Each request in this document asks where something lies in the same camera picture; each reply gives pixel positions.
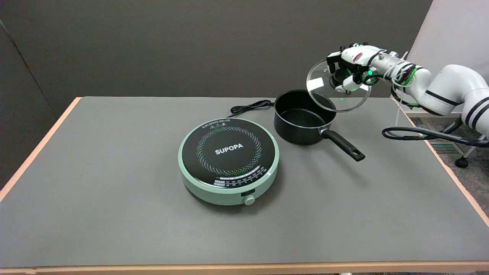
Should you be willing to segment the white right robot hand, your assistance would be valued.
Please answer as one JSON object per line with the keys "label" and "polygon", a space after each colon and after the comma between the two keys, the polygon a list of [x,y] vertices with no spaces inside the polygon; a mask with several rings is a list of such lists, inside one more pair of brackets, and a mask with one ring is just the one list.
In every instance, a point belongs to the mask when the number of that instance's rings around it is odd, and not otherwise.
{"label": "white right robot hand", "polygon": [[375,68],[371,63],[386,52],[386,49],[366,43],[355,43],[348,48],[341,46],[340,51],[329,54],[326,59],[330,85],[337,92],[350,94],[361,87],[376,84],[379,77],[374,74]]}

